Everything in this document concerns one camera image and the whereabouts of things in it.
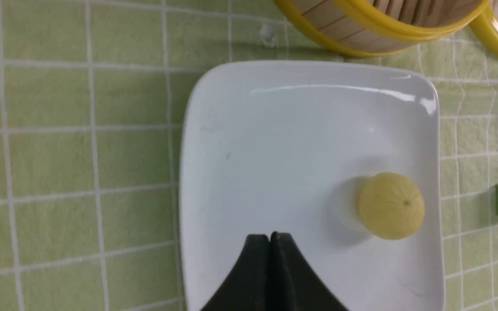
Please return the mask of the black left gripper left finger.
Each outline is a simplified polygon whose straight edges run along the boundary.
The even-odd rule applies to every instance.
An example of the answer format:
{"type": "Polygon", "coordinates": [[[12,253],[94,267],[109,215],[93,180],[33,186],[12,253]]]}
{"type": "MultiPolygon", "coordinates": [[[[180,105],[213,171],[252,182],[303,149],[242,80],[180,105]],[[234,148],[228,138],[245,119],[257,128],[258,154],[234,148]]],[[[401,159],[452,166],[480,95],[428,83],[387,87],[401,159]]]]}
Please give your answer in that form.
{"type": "Polygon", "coordinates": [[[269,238],[248,235],[237,261],[204,311],[264,311],[269,238]]]}

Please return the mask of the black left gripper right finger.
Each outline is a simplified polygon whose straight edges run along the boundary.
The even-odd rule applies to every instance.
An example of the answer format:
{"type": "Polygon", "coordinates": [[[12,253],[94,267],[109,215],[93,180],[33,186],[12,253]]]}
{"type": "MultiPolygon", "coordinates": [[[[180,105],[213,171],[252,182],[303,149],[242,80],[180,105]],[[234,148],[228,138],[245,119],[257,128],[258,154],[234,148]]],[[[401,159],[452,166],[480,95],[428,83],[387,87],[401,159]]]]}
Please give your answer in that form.
{"type": "Polygon", "coordinates": [[[345,311],[324,285],[289,233],[273,232],[269,243],[271,311],[345,311]]]}

